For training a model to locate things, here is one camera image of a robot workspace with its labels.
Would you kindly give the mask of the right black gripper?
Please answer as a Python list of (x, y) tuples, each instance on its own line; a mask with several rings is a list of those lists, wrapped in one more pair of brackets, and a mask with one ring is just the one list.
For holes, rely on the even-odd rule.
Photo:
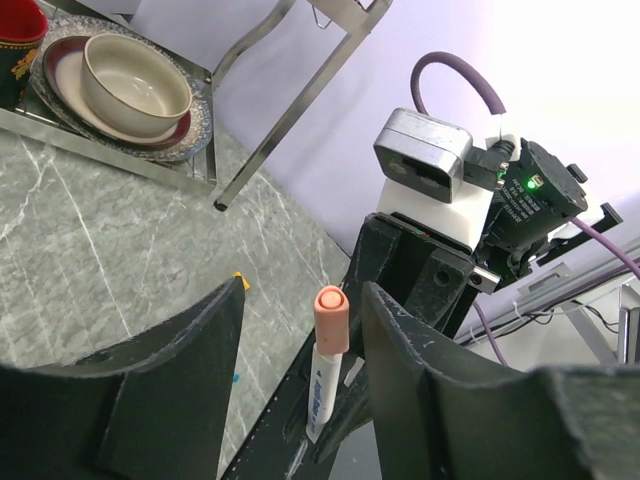
[[(574, 250), (589, 236), (623, 222), (609, 203), (588, 197), (588, 177), (565, 166), (536, 142), (523, 139), (520, 157), (501, 177), (475, 257), (506, 288)], [(360, 340), (363, 285), (374, 282), (408, 313), (452, 339), (475, 299), (468, 249), (418, 228), (403, 217), (370, 214), (359, 231), (349, 264), (350, 338)]]

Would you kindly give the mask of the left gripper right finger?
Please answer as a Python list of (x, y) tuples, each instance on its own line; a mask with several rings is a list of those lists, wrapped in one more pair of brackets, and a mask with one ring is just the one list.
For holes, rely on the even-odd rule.
[(507, 368), (416, 319), (370, 282), (362, 328), (384, 478), (638, 477), (636, 367)]

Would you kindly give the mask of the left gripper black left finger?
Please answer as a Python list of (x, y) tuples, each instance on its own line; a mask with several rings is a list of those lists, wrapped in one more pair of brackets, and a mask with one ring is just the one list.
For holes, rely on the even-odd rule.
[(242, 329), (232, 278), (72, 365), (1, 370), (5, 479), (212, 479)]

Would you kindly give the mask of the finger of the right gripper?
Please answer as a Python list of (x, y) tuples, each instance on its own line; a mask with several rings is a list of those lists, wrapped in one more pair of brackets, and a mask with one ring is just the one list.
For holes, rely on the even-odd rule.
[(368, 380), (363, 368), (345, 382), (364, 356), (358, 319), (350, 328), (333, 415), (317, 441), (306, 433), (311, 367), (309, 336), (222, 477), (224, 479), (327, 479), (341, 443), (371, 420)]

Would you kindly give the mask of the white orange-tipped marker pen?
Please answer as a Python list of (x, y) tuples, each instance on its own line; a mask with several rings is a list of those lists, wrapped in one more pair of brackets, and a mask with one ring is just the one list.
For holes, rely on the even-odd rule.
[(306, 421), (306, 435), (313, 444), (333, 414), (342, 357), (322, 355), (318, 345), (313, 346)]

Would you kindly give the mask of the orange pen cap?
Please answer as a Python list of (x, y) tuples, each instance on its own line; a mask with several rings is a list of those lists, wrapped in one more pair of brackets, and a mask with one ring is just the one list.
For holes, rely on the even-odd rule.
[(321, 355), (343, 354), (349, 349), (349, 309), (340, 288), (329, 285), (318, 292), (313, 311), (316, 348)]

